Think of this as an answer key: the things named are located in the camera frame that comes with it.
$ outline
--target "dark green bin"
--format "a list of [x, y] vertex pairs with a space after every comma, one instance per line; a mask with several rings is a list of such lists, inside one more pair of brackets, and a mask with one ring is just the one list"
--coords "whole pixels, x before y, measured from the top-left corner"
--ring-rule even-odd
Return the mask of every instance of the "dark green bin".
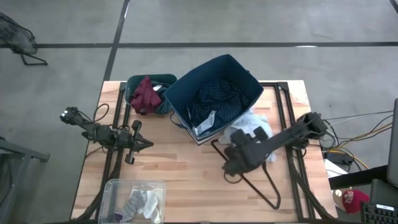
[[[134, 75], [129, 78], [129, 80], [126, 83], [126, 102], [128, 105], [130, 105], [131, 97], [134, 94], [134, 91], [136, 88], [139, 86], [140, 82], [148, 76], [150, 80], [158, 82], [159, 85], [168, 85], [171, 86], [173, 83], [177, 81], [177, 78], [175, 75], [172, 74], [155, 74], [155, 75]], [[170, 103], [165, 99], [165, 96], [160, 97], [162, 99], [162, 104], [156, 107], [155, 109], [155, 114], [167, 114], [170, 110], [172, 110], [172, 107]]]

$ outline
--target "clear plastic container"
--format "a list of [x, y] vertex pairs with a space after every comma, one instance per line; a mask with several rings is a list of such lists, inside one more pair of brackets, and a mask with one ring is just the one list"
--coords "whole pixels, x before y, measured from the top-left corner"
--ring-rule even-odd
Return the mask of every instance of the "clear plastic container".
[[[130, 200], [130, 197], [132, 197], [133, 190], [152, 191], [152, 194], [156, 195], [158, 203], [156, 206], [157, 209], [155, 210], [159, 211], [160, 217], [158, 218], [160, 219], [155, 219], [155, 214], [152, 215], [152, 218], [146, 219], [144, 214], [136, 213], [132, 219], [125, 222], [120, 221], [120, 213], [123, 210], [123, 207], [126, 206]], [[101, 210], [99, 211], [98, 223], [163, 224], [165, 202], [166, 185], [163, 181], [112, 179], [106, 183], [104, 188], [104, 195], [101, 202]]]

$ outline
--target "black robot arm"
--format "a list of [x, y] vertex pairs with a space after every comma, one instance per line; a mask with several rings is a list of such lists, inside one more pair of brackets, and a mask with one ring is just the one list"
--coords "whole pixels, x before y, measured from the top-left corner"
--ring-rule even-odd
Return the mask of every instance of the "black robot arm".
[[130, 149], [129, 163], [133, 164], [132, 152], [139, 152], [147, 147], [154, 145], [144, 139], [139, 130], [142, 123], [138, 120], [133, 122], [132, 128], [134, 135], [131, 135], [129, 129], [112, 129], [110, 125], [98, 124], [84, 118], [77, 107], [67, 107], [61, 114], [60, 119], [65, 124], [77, 125], [85, 130], [81, 135], [90, 141], [99, 142], [106, 148]]
[[326, 130], [327, 127], [317, 113], [304, 114], [293, 126], [271, 138], [261, 127], [254, 130], [254, 138], [239, 129], [231, 135], [233, 145], [224, 150], [229, 161], [223, 169], [232, 176], [250, 172], [276, 149], [286, 145], [305, 147], [308, 139], [320, 139]]

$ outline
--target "gray floor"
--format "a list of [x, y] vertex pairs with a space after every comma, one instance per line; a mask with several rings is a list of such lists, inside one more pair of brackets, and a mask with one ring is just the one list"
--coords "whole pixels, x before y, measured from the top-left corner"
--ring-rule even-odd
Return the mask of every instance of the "gray floor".
[[[110, 43], [122, 4], [2, 0], [0, 11], [30, 28], [39, 43]], [[121, 42], [397, 41], [397, 23], [388, 0], [131, 1]], [[26, 67], [0, 49], [0, 136], [51, 153], [48, 164], [31, 164], [14, 223], [68, 220], [87, 142], [58, 117], [67, 106], [93, 113], [109, 52], [40, 49], [49, 66]], [[305, 80], [312, 109], [324, 118], [390, 110], [398, 97], [394, 47], [119, 49], [111, 80], [150, 73], [181, 77], [221, 54], [231, 54], [259, 80]], [[336, 131], [355, 136], [383, 117], [337, 124]], [[348, 148], [370, 167], [384, 165], [389, 132]]]

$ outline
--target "maroon cloth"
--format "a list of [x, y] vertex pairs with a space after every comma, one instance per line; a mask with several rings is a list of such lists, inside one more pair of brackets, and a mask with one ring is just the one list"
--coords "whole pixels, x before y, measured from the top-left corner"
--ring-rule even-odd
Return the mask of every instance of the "maroon cloth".
[[136, 113], [143, 115], [153, 113], [155, 108], [161, 103], [162, 100], [153, 89], [148, 76], [140, 82], [132, 95], [132, 100], [130, 101], [130, 104], [135, 109]]

